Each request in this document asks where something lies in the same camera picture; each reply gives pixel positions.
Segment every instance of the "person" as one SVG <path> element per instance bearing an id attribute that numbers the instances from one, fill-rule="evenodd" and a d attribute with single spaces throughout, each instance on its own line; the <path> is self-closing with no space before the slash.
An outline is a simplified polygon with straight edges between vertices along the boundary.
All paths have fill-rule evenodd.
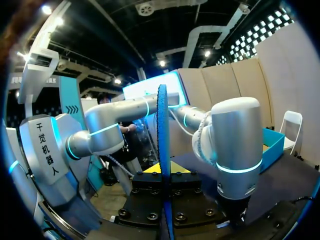
<path id="1" fill-rule="evenodd" d="M 111 99 L 109 98 L 108 94 L 105 92 L 99 93 L 97 96 L 97 102 L 98 104 L 108 104 L 111 102 Z M 116 159 L 120 164 L 125 166 L 125 163 L 130 162 L 134 160 L 137 157 L 137 154 L 135 153 L 135 150 L 132 148 L 134 146 L 134 132 L 137 129 L 137 126 L 133 124 L 133 122 L 120 122 L 119 127 L 121 130 L 121 133 L 123 135 L 124 139 L 124 146 L 110 154 L 114 159 Z M 108 157 L 108 156 L 100 156 L 101 159 L 108 163 L 106 169 L 104 169 L 104 174 L 101 175 L 100 177 L 104 181 L 104 184 L 107 186 L 112 186 L 117 182 L 117 178 L 114 174 L 113 167 L 116 167 L 117 165 Z"/>

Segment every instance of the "blue display panel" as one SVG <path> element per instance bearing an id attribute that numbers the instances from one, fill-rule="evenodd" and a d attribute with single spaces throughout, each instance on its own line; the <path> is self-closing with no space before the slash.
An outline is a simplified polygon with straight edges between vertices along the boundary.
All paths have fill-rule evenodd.
<path id="1" fill-rule="evenodd" d="M 124 98 L 134 99 L 149 94 L 157 94 L 160 85 L 166 85 L 168 93 L 179 93 L 179 105 L 186 105 L 187 99 L 177 72 L 172 71 L 160 76 L 155 76 L 124 87 Z"/>

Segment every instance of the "ceiling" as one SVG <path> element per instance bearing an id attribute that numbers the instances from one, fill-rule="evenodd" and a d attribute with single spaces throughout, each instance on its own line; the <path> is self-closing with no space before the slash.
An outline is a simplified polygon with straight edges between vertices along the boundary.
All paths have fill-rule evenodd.
<path id="1" fill-rule="evenodd" d="M 101 87 L 121 91 L 127 84 L 139 80 L 137 68 L 143 68 L 147 78 L 158 76 L 164 70 L 182 68 L 189 33 L 198 26 L 226 26 L 240 2 L 251 9 L 258 0 L 156 0 L 155 2 L 203 4 L 175 6 L 155 10 L 149 16 L 141 16 L 136 5 L 147 0 L 70 0 L 71 6 L 63 16 L 64 24 L 51 35 L 48 48 L 59 52 L 61 58 L 106 73 L 114 81 L 104 82 L 86 78 L 80 82 L 80 91 Z M 220 50 L 213 44 L 220 33 L 200 33 L 190 68 L 199 68 L 210 50 L 212 59 L 218 59 Z M 166 56 L 159 53 L 180 51 Z M 160 59 L 166 66 L 160 66 Z M 66 69 L 62 75 L 77 77 L 80 73 Z"/>

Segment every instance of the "floor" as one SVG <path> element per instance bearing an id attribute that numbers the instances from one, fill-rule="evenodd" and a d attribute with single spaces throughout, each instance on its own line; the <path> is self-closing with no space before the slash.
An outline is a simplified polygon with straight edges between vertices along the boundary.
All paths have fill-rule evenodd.
<path id="1" fill-rule="evenodd" d="M 93 206 L 106 220 L 110 220 L 111 216 L 117 216 L 118 210 L 124 206 L 126 200 L 126 194 L 119 183 L 113 186 L 103 185 L 97 195 L 90 199 Z"/>

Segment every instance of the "white folding chair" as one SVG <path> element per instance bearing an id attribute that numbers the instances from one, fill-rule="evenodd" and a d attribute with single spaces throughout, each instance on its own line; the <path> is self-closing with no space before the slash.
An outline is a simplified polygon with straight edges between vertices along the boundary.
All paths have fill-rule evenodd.
<path id="1" fill-rule="evenodd" d="M 295 141 L 291 141 L 286 136 L 284 136 L 283 150 L 292 149 L 291 152 L 290 152 L 290 154 L 292 154 L 292 152 L 295 149 L 298 137 L 299 137 L 299 133 L 300 133 L 301 125 L 302 125 L 302 115 L 301 115 L 301 113 L 298 113 L 298 112 L 286 111 L 285 114 L 284 114 L 284 117 L 283 117 L 282 125 L 281 125 L 281 128 L 280 128 L 280 133 L 281 133 L 282 128 L 284 126 L 285 120 L 288 121 L 288 122 L 291 122 L 293 124 L 298 124 L 299 125 L 299 130 L 298 130 L 298 133 L 296 135 Z"/>

